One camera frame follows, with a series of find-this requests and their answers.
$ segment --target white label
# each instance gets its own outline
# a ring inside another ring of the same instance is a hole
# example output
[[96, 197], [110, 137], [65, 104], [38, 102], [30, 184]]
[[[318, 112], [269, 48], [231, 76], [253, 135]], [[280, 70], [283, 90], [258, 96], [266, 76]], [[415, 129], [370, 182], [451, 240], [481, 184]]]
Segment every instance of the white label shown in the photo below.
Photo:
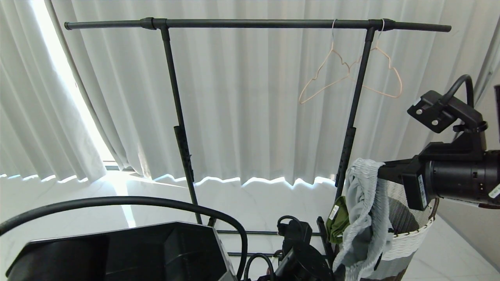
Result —
[[418, 175], [418, 185], [420, 186], [420, 197], [422, 197], [423, 207], [427, 206], [427, 198], [426, 198], [426, 188], [424, 187], [424, 179], [422, 175]]
[[489, 197], [495, 199], [500, 194], [500, 183], [488, 193]]
[[453, 201], [453, 202], [456, 202], [456, 203], [465, 204], [465, 205], [469, 205], [469, 206], [479, 207], [479, 203], [475, 203], [475, 202], [467, 202], [467, 201], [464, 201], [464, 200], [451, 199], [451, 198], [442, 198], [442, 199], [446, 199], [448, 201]]
[[333, 221], [338, 211], [339, 211], [339, 206], [337, 205], [333, 206], [333, 209], [331, 209], [331, 213], [328, 218]]

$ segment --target hanger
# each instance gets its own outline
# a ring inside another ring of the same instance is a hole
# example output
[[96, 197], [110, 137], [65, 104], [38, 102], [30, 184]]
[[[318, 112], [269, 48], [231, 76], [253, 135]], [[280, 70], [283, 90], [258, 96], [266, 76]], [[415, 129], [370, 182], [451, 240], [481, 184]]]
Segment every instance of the hanger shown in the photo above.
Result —
[[[314, 76], [314, 78], [311, 78], [309, 80], [309, 82], [307, 82], [307, 84], [305, 84], [304, 88], [302, 89], [302, 92], [300, 92], [300, 96], [298, 97], [298, 102], [303, 105], [305, 104], [307, 101], [309, 101], [310, 99], [314, 98], [317, 94], [321, 93], [322, 91], [324, 91], [326, 88], [346, 79], [346, 78], [349, 78], [351, 77], [351, 67], [349, 66], [349, 64], [345, 63], [344, 62], [344, 59], [342, 58], [342, 56], [334, 49], [334, 25], [335, 25], [335, 21], [336, 19], [333, 20], [333, 23], [331, 24], [331, 48], [330, 48], [330, 51], [328, 52], [328, 54], [326, 55], [326, 57], [324, 58], [324, 61], [323, 63], [319, 66], [319, 68], [317, 69], [316, 71], [316, 75]], [[313, 94], [312, 96], [308, 97], [307, 99], [305, 100], [302, 100], [302, 95], [304, 94], [304, 92], [306, 91], [307, 87], [309, 86], [309, 84], [313, 81], [313, 80], [316, 80], [318, 79], [318, 75], [320, 74], [320, 71], [321, 69], [323, 68], [323, 66], [325, 65], [325, 63], [327, 62], [328, 58], [330, 57], [330, 55], [332, 53], [335, 53], [339, 58], [340, 58], [340, 62], [341, 62], [341, 65], [345, 65], [347, 67], [347, 75], [340, 78], [339, 80], [329, 84], [329, 85], [326, 85], [324, 86], [323, 88], [321, 88], [319, 91], [317, 91], [315, 94]]]
[[[384, 31], [384, 27], [385, 27], [385, 25], [386, 25], [386, 22], [384, 21], [384, 19], [382, 19], [382, 30], [381, 30], [381, 31], [380, 31], [380, 33], [378, 34], [378, 37], [377, 37], [377, 39], [376, 39], [376, 44], [375, 44], [375, 47], [371, 48], [371, 49], [370, 49], [370, 52], [371, 52], [371, 51], [373, 51], [373, 50], [377, 50], [377, 51], [379, 51], [380, 53], [382, 53], [382, 55], [384, 55], [384, 57], [386, 57], [386, 58], [389, 60], [389, 66], [388, 66], [388, 69], [389, 69], [389, 70], [394, 70], [394, 73], [396, 74], [397, 79], [399, 80], [399, 93], [398, 93], [397, 95], [390, 95], [390, 94], [388, 94], [388, 93], [384, 93], [384, 92], [378, 91], [378, 90], [376, 90], [376, 89], [370, 88], [370, 87], [365, 86], [365, 85], [363, 85], [363, 88], [368, 89], [368, 90], [371, 90], [371, 91], [373, 91], [373, 92], [375, 92], [375, 93], [378, 93], [378, 94], [381, 94], [381, 95], [384, 95], [384, 96], [390, 97], [390, 98], [397, 99], [397, 98], [401, 97], [401, 94], [403, 93], [403, 82], [401, 81], [400, 74], [399, 74], [398, 70], [396, 69], [396, 67], [391, 66], [391, 57], [390, 57], [390, 56], [389, 56], [386, 52], [384, 52], [383, 50], [381, 50], [381, 49], [379, 48], [379, 39], [380, 39], [380, 35], [381, 35], [381, 34], [382, 34], [382, 32]], [[359, 56], [359, 58], [358, 58], [355, 62], [353, 62], [353, 63], [349, 66], [349, 71], [351, 70], [351, 68], [352, 68], [355, 64], [357, 64], [357, 63], [359, 63], [359, 62], [361, 61], [361, 57], [362, 57], [362, 55], [361, 55], [361, 56]]]

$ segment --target olive green cloth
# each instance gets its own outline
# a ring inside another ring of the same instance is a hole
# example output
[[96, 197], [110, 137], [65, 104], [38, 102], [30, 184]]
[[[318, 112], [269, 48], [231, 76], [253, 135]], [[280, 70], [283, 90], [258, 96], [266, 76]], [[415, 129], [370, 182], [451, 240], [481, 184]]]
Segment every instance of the olive green cloth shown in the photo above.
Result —
[[346, 197], [340, 196], [331, 208], [330, 216], [326, 220], [326, 235], [330, 243], [342, 244], [344, 230], [349, 226], [349, 212], [347, 211]]

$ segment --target clothes hanger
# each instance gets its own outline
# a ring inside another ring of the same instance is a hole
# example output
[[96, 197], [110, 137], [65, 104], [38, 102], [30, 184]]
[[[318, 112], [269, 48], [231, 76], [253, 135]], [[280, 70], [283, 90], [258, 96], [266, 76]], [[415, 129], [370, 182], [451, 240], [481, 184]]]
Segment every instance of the clothes hanger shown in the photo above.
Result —
[[[335, 25], [335, 21], [336, 19], [333, 20], [333, 23], [331, 24], [331, 48], [330, 48], [330, 51], [328, 52], [328, 54], [326, 55], [326, 57], [324, 58], [324, 61], [323, 63], [319, 66], [319, 68], [317, 69], [316, 71], [316, 75], [314, 76], [314, 78], [311, 78], [309, 80], [309, 82], [307, 82], [307, 84], [305, 84], [304, 88], [302, 89], [302, 92], [300, 92], [300, 95], [298, 97], [298, 102], [303, 105], [305, 104], [307, 101], [309, 101], [310, 99], [314, 98], [317, 94], [321, 93], [322, 91], [324, 91], [326, 88], [346, 79], [346, 78], [349, 78], [351, 77], [351, 67], [349, 66], [349, 64], [347, 64], [346, 62], [344, 62], [344, 59], [342, 58], [342, 56], [334, 49], [334, 25]], [[317, 91], [315, 94], [313, 94], [312, 96], [306, 98], [305, 100], [302, 100], [302, 95], [304, 94], [304, 92], [306, 91], [307, 87], [309, 86], [309, 84], [313, 81], [313, 80], [316, 80], [318, 79], [318, 75], [320, 74], [320, 71], [321, 69], [323, 68], [323, 66], [325, 65], [325, 63], [327, 62], [328, 58], [330, 57], [330, 55], [332, 53], [335, 53], [339, 58], [340, 58], [340, 62], [341, 62], [341, 65], [345, 65], [347, 67], [347, 75], [340, 78], [339, 80], [331, 83], [331, 84], [328, 84], [326, 86], [324, 86], [323, 88], [321, 88], [319, 91]]]
[[[399, 74], [398, 70], [396, 69], [396, 67], [391, 66], [391, 57], [390, 57], [390, 56], [389, 56], [386, 52], [384, 52], [383, 50], [381, 50], [381, 49], [379, 48], [379, 39], [380, 39], [380, 35], [381, 35], [381, 34], [382, 34], [382, 32], [384, 31], [384, 27], [385, 27], [385, 25], [386, 25], [386, 22], [384, 21], [384, 19], [382, 19], [382, 30], [381, 30], [381, 31], [380, 31], [380, 33], [378, 34], [378, 37], [377, 37], [377, 39], [376, 39], [376, 44], [375, 44], [375, 47], [371, 48], [371, 49], [370, 49], [370, 52], [371, 52], [371, 51], [373, 51], [373, 50], [377, 50], [377, 51], [379, 51], [380, 53], [382, 53], [382, 55], [384, 55], [384, 57], [386, 57], [386, 58], [389, 60], [388, 69], [389, 69], [389, 70], [393, 70], [393, 71], [394, 71], [394, 73], [395, 73], [395, 74], [396, 74], [396, 76], [397, 76], [397, 79], [399, 80], [399, 93], [398, 93], [397, 95], [390, 95], [390, 94], [388, 94], [388, 93], [378, 91], [378, 90], [376, 90], [376, 89], [370, 88], [370, 87], [365, 86], [365, 85], [363, 85], [363, 88], [368, 89], [368, 90], [371, 90], [371, 91], [373, 91], [373, 92], [375, 92], [375, 93], [378, 93], [378, 94], [381, 94], [381, 95], [384, 95], [384, 96], [390, 97], [390, 98], [397, 99], [397, 98], [401, 97], [401, 94], [403, 93], [403, 82], [401, 81], [400, 74]], [[359, 58], [358, 58], [355, 62], [353, 62], [353, 63], [349, 66], [349, 70], [351, 70], [351, 68], [352, 68], [355, 64], [357, 64], [357, 63], [359, 63], [359, 62], [361, 61], [361, 57], [362, 57], [362, 56], [359, 56]]]

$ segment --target white marble floor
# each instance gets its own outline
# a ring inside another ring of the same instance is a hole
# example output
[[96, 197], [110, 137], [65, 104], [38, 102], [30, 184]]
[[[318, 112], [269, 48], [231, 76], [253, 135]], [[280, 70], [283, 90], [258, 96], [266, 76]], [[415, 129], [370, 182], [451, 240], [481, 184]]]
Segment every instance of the white marble floor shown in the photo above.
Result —
[[[23, 180], [0, 178], [0, 221], [16, 214], [50, 203], [99, 196], [137, 195], [169, 198], [190, 202], [185, 182], [166, 177], [159, 182], [141, 179], [123, 172], [110, 172], [90, 184], [70, 180], [66, 183], [38, 178]], [[314, 185], [253, 181], [241, 187], [239, 180], [220, 182], [208, 179], [196, 186], [198, 202], [236, 218], [246, 230], [276, 231], [277, 219], [292, 215], [307, 221], [317, 232], [316, 218], [326, 216], [332, 207], [335, 188], [331, 181], [318, 180]], [[53, 214], [26, 223], [0, 238], [0, 281], [25, 243], [33, 239], [62, 237], [110, 231], [169, 221], [194, 222], [189, 212], [151, 206], [104, 206]], [[217, 229], [230, 230], [223, 222]], [[221, 235], [229, 252], [241, 250], [238, 235]], [[272, 253], [281, 248], [279, 236], [249, 235], [249, 252]], [[323, 252], [321, 239], [313, 237], [311, 244]], [[239, 258], [231, 257], [236, 269]], [[266, 265], [256, 259], [250, 277], [264, 275]], [[438, 218], [421, 248], [415, 254], [405, 280], [429, 281], [500, 281], [500, 273], [460, 237], [446, 222]]]

